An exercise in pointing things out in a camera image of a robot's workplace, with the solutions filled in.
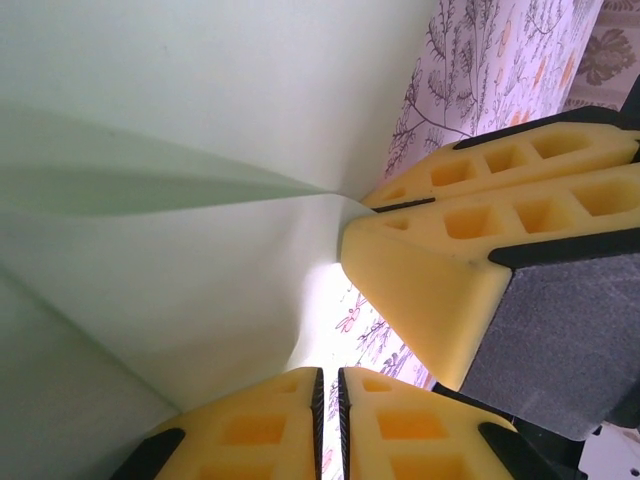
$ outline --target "white sheet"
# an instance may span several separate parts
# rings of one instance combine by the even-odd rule
[[[0,262],[179,408],[318,358],[342,226],[325,194],[105,217],[4,214]]]
[[[0,99],[360,198],[433,4],[5,0]]]
[[[177,410],[0,271],[4,479],[109,478]]]

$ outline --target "square cutout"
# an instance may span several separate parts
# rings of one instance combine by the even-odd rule
[[[554,199],[520,202],[514,208],[528,233],[555,232],[571,225],[565,208]]]
[[[409,220],[407,220],[406,218],[393,218],[385,222],[385,225],[395,230],[404,231],[409,229]]]
[[[222,435],[223,445],[278,444],[282,439],[285,415],[243,415],[235,417]]]
[[[391,386],[388,383],[373,378],[365,378],[362,387],[366,392],[390,392]]]
[[[448,436],[438,417],[424,410],[378,412],[380,435],[385,440],[438,439]]]
[[[552,158],[587,148],[591,142],[581,133],[557,132],[536,138],[531,144],[542,158]]]
[[[391,458],[396,480],[475,480],[459,455],[403,455]]]
[[[398,187],[391,190],[387,193],[382,199],[383,200],[396,200],[398,198],[404,197],[407,194],[407,189],[404,187]]]
[[[594,217],[629,212],[640,206],[640,185],[622,178],[576,187],[572,193]]]
[[[527,158],[518,147],[513,145],[489,152],[485,154],[484,159],[491,173],[504,172],[527,164]]]
[[[283,383],[282,385],[279,385],[278,387],[276,387],[276,392],[278,393],[295,393],[295,391],[298,389],[298,381],[297,380],[291,380],[288,383]]]
[[[452,183],[464,182],[478,176],[471,160],[459,160],[447,163],[431,170],[431,183],[434,187],[444,187]]]
[[[451,238],[466,240],[502,233],[502,225],[490,205],[447,212],[444,224]]]
[[[271,480],[273,465],[211,465],[200,470],[197,480]]]

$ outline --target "gray felt panel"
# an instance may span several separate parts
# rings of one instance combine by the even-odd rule
[[[462,385],[585,439],[640,379],[640,254],[516,270]]]

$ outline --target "black foam strip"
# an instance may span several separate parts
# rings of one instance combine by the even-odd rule
[[[478,430],[513,480],[562,480],[518,432],[490,422]]]
[[[349,389],[344,368],[338,370],[338,405],[340,444],[342,447],[342,472],[344,480],[349,480],[351,476],[351,421],[349,418],[351,402],[349,401]]]
[[[627,95],[627,99],[622,104],[620,113],[640,116],[640,75],[636,78],[629,95]]]
[[[586,107],[576,108],[568,112],[558,113],[550,117],[540,118],[531,122],[514,125],[513,127],[503,128],[495,132],[485,133],[477,137],[465,138],[460,140],[453,146],[454,150],[463,150],[465,148],[476,147],[483,143],[492,142],[499,138],[509,137],[517,133],[526,132],[535,128],[544,127],[559,122],[570,123],[597,123],[614,125],[622,130],[640,130],[640,115],[638,112],[630,113],[625,110],[624,113],[616,112],[609,108],[596,107],[589,105]]]
[[[635,155],[631,159],[631,163],[640,163],[640,140],[636,140],[638,143],[638,150],[636,150]]]
[[[454,390],[450,390],[441,383],[436,383],[431,389],[433,393],[437,393],[438,395],[442,395],[443,397],[451,398],[452,400],[456,400],[461,403],[466,403],[467,405],[471,405],[472,407],[480,408],[487,412],[491,412],[494,415],[499,415],[509,423],[513,423],[515,417],[510,415],[502,410],[498,410],[497,408],[492,407],[491,405],[487,405],[486,403],[480,402],[475,398],[467,397],[460,392],[456,392]]]
[[[572,471],[569,478],[579,477],[578,465],[584,450],[584,441],[569,440],[533,423],[516,418],[513,422],[518,433],[562,476],[563,471]]]
[[[607,421],[623,428],[640,427],[640,378],[609,413]]]
[[[640,252],[542,265],[523,252],[534,265],[516,265],[460,392],[581,441],[640,379]]]
[[[313,455],[316,480],[322,477],[322,440],[324,426],[324,373],[317,369],[311,395],[311,415],[313,417]]]
[[[640,252],[640,228],[496,248],[489,261],[512,270]]]
[[[111,480],[154,480],[185,436],[184,430],[170,428],[145,438],[111,476]]]
[[[400,210],[402,208],[409,208],[409,207],[416,207],[418,205],[425,205],[427,203],[432,203],[435,201],[436,201],[435,198],[430,197],[430,198],[423,198],[421,200],[412,200],[411,202],[396,203],[395,205],[387,205],[386,207],[373,208],[372,210],[376,213],[392,212],[394,210]]]

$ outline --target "patterned fabric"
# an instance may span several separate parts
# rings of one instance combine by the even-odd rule
[[[422,53],[380,182],[447,143],[560,111],[601,4],[440,0],[425,24]],[[618,48],[620,40],[610,35],[603,42]],[[607,75],[599,71],[602,78]],[[336,302],[343,313],[329,323],[335,335],[334,351],[329,352],[332,365],[362,366],[421,388],[432,386],[427,369],[353,285],[345,287]],[[326,378],[336,380],[326,402],[323,478],[338,480],[342,461],[336,372],[327,371]]]
[[[606,0],[571,86],[565,110],[619,110],[640,75],[640,0]]]

